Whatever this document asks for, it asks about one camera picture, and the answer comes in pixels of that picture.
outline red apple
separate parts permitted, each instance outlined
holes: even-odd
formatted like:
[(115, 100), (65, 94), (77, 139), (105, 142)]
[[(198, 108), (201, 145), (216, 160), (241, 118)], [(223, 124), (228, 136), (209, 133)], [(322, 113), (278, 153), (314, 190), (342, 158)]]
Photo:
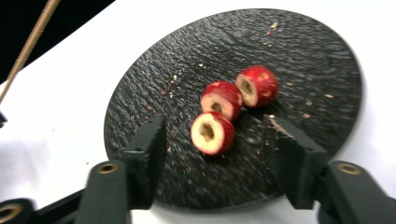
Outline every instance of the red apple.
[(228, 120), (235, 120), (243, 105), (242, 93), (228, 81), (217, 81), (206, 86), (201, 98), (204, 112), (218, 111)]
[(275, 100), (279, 90), (276, 76), (261, 65), (243, 70), (236, 77), (235, 84), (242, 92), (245, 105), (252, 108), (269, 105)]
[(234, 135), (233, 124), (217, 111), (202, 113), (191, 125), (192, 143), (207, 155), (219, 155), (229, 150)]

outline brass screw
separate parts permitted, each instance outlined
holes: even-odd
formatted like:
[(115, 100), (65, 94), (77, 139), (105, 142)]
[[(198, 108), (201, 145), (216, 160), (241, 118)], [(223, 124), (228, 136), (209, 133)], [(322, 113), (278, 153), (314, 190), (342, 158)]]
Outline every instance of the brass screw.
[(338, 164), (337, 168), (340, 171), (350, 175), (359, 175), (361, 173), (361, 169), (351, 164), (346, 164), (346, 163)]
[(99, 168), (99, 173), (102, 175), (107, 175), (110, 173), (115, 172), (116, 170), (119, 169), (119, 166), (115, 163), (108, 163), (104, 164)]
[(22, 206), (18, 203), (6, 204), (0, 207), (0, 223), (6, 223), (16, 217), (22, 211)]

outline black plate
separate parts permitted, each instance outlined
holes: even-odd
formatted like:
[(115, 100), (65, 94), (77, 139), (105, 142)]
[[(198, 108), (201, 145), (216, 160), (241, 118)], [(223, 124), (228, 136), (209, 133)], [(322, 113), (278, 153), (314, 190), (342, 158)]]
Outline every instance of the black plate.
[[(201, 113), (204, 87), (234, 81), (253, 64), (277, 75), (276, 102), (244, 109), (234, 123), (232, 150), (203, 156), (191, 143), (190, 126)], [(264, 172), (263, 114), (289, 120), (332, 157), (351, 132), (360, 102), (358, 63), (329, 27), (284, 10), (229, 11), (174, 31), (134, 62), (108, 105), (106, 152), (118, 159), (147, 119), (165, 116), (169, 153), (156, 203), (194, 211), (247, 207), (281, 195)]]

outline chopstick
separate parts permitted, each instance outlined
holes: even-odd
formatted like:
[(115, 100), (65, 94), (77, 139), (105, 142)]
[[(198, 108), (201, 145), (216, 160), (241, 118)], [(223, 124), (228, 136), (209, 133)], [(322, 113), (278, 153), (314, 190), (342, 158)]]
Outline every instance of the chopstick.
[(14, 65), (12, 66), (11, 71), (8, 74), (6, 80), (6, 86), (4, 87), (3, 91), (0, 95), (0, 104), (3, 102), (12, 82), (15, 79), (15, 76), (22, 70), (26, 60), (29, 58), (30, 53), (32, 52), (33, 48), (35, 47), (35, 43), (37, 42), (38, 38), (44, 31), (44, 28), (47, 26), (47, 23), (50, 21), (50, 17), (52, 16), (53, 12), (55, 11), (56, 7), (59, 5), (61, 0), (49, 0), (45, 5), (43, 11), (40, 14), (37, 22), (35, 23), (35, 27), (33, 28), (32, 32), (30, 33), (29, 37), (27, 38), (23, 49), (21, 50), (20, 55), (18, 56), (17, 61), (15, 61)]

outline white tabletop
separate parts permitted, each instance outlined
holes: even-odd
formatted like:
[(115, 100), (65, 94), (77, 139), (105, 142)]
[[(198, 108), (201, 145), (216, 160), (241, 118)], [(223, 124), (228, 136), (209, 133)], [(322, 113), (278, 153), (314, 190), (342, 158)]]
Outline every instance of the white tabletop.
[[(336, 159), (363, 166), (396, 198), (396, 149), (391, 142), (396, 124), (396, 3), (355, 2), (117, 0), (24, 68), (11, 86), (0, 106), (9, 120), (0, 129), (0, 202), (27, 197), (41, 208), (84, 188), (90, 169), (107, 160), (106, 108), (129, 66), (177, 28), (220, 12), (253, 7), (310, 16), (333, 28), (353, 49), (363, 73), (363, 104), (355, 130)], [(317, 223), (316, 212), (293, 210), (282, 198), (247, 211), (212, 215), (154, 205), (148, 211), (133, 211), (133, 219), (134, 223)]]

